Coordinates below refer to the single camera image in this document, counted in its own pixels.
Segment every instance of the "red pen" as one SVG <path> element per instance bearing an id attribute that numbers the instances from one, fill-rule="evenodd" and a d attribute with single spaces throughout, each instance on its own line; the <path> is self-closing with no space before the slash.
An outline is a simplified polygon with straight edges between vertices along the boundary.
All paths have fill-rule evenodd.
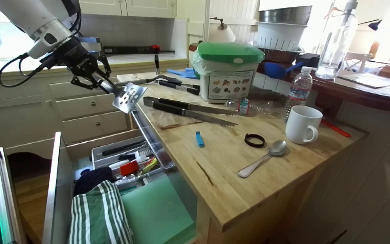
<path id="1" fill-rule="evenodd" d="M 328 122 L 328 121 L 325 120 L 325 119 L 322 119 L 322 123 L 323 123 L 324 125 L 326 125 L 327 127 L 332 128 L 332 130 L 338 132 L 339 134 L 341 134 L 341 135 L 343 135 L 343 136 L 345 136 L 345 137 L 351 137 L 350 134 L 348 134 L 347 132 L 341 130 L 340 128 L 336 127 L 336 126 L 333 125 L 331 122 Z"/>

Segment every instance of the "black rubber ring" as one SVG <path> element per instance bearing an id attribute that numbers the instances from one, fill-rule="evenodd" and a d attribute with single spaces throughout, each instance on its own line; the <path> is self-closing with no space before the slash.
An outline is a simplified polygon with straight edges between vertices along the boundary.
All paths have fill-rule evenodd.
<path id="1" fill-rule="evenodd" d="M 248 140 L 249 138 L 257 138 L 262 143 L 258 144 L 258 143 L 250 142 Z M 264 147 L 264 144 L 266 143 L 266 140 L 264 140 L 264 138 L 262 136 L 257 135 L 257 134 L 246 134 L 246 136 L 245 136 L 245 143 L 250 145 L 251 147 L 254 147 L 254 148 L 262 148 L 262 147 Z"/>

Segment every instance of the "striped dish towel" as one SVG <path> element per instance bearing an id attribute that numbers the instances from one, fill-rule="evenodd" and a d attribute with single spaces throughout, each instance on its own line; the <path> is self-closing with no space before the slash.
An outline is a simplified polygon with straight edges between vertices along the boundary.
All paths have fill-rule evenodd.
<path id="1" fill-rule="evenodd" d="M 69 244 L 132 244 L 117 187 L 104 181 L 71 201 Z"/>

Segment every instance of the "mug handle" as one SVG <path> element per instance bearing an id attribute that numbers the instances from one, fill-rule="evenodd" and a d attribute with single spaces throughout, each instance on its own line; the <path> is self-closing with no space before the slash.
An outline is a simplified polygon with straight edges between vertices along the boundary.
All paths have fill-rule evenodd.
<path id="1" fill-rule="evenodd" d="M 314 142 L 319 137 L 319 131 L 317 130 L 316 127 L 314 127 L 312 125 L 308 125 L 308 129 L 312 130 L 312 138 L 309 139 L 309 140 L 308 139 L 303 139 L 303 142 L 305 142 L 305 143 Z"/>

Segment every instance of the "white chair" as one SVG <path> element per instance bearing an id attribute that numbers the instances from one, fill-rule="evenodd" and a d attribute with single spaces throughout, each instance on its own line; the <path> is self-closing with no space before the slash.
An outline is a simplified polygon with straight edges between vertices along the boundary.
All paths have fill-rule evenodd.
<path id="1" fill-rule="evenodd" d="M 344 61 L 342 62 L 342 69 L 353 72 L 353 67 L 359 66 L 358 73 L 363 73 L 365 68 L 365 63 L 370 60 L 372 54 L 359 54 L 354 52 L 347 52 L 345 55 Z"/>

